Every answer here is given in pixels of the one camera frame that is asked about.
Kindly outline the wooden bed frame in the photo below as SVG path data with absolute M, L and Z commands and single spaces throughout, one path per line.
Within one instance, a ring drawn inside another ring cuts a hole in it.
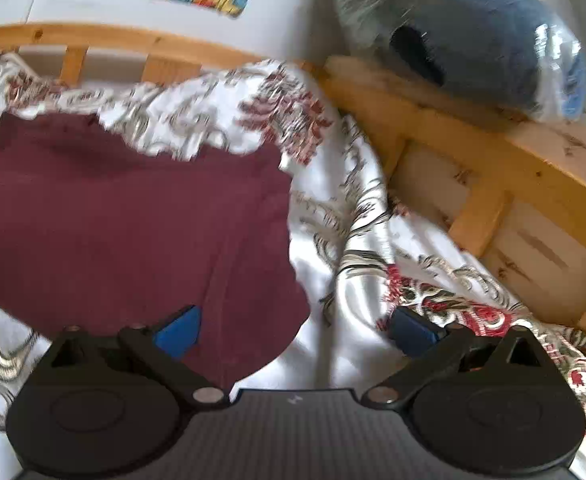
M 145 55 L 142 80 L 160 84 L 193 77 L 203 68 L 235 68 L 259 59 L 220 44 L 148 29 L 80 23 L 0 26 L 0 50 L 23 46 L 65 48 L 60 79 L 71 86 L 80 81 L 91 48 Z M 515 198 L 586 249 L 586 181 L 572 162 L 559 162 L 540 144 L 552 134 L 573 138 L 579 126 L 540 125 L 495 113 L 357 58 L 333 56 L 322 67 L 308 62 L 302 66 L 334 105 L 355 116 L 390 179 L 396 179 L 401 156 L 411 142 L 478 176 L 450 227 L 452 239 L 471 254 L 485 252 Z M 586 331 L 586 309 L 576 322 Z

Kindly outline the white floral satin bedspread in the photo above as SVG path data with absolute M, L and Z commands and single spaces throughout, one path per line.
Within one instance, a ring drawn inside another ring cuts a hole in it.
M 69 90 L 0 53 L 0 118 L 93 117 L 110 139 L 179 164 L 205 148 L 235 162 L 263 146 L 265 136 L 239 124 L 241 105 L 256 99 L 268 104 L 280 168 L 292 180 L 289 258 L 311 313 L 283 355 L 243 387 L 363 390 L 401 363 L 386 324 L 407 307 L 482 336 L 529 328 L 586 413 L 586 333 L 535 318 L 441 228 L 389 198 L 381 162 L 355 120 L 298 68 L 270 61 L 169 86 Z M 572 470 L 586 479 L 586 437 Z

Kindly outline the maroon small garment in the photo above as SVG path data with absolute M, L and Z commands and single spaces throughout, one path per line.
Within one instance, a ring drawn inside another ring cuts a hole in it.
M 202 311 L 192 370 L 230 387 L 309 317 L 271 145 L 143 155 L 88 115 L 0 119 L 0 308 L 46 336 Z

